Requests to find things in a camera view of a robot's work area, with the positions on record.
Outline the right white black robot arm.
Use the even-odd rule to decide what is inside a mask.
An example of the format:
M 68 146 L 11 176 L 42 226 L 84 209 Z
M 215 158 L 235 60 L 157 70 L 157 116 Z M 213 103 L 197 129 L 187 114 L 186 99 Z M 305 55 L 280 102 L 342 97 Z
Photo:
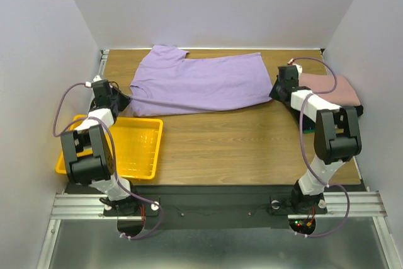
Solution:
M 271 99 L 283 103 L 299 119 L 300 147 L 307 170 L 294 184 L 290 196 L 291 208 L 296 212 L 319 205 L 335 172 L 362 150 L 356 109 L 330 103 L 301 86 L 301 75 L 299 65 L 280 66 L 270 92 Z M 304 149 L 304 118 L 314 123 L 312 162 L 308 162 Z

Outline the purple t shirt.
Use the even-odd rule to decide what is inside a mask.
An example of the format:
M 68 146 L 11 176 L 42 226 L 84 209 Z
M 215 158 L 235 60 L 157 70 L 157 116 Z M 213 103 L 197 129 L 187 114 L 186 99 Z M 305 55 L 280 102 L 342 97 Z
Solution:
M 138 117 L 236 110 L 268 102 L 271 89 L 260 53 L 189 59 L 155 45 L 130 83 L 130 107 Z

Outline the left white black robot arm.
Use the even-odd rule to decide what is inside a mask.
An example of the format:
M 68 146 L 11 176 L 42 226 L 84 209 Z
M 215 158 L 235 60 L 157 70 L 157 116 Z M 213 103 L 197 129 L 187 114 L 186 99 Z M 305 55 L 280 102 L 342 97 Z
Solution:
M 93 92 L 87 116 L 72 130 L 56 134 L 62 144 L 67 177 L 71 183 L 104 193 L 106 197 L 100 202 L 105 210 L 121 216 L 135 215 L 140 211 L 140 199 L 131 194 L 130 182 L 118 175 L 116 156 L 108 143 L 110 128 L 130 98 L 100 76 L 83 85 Z

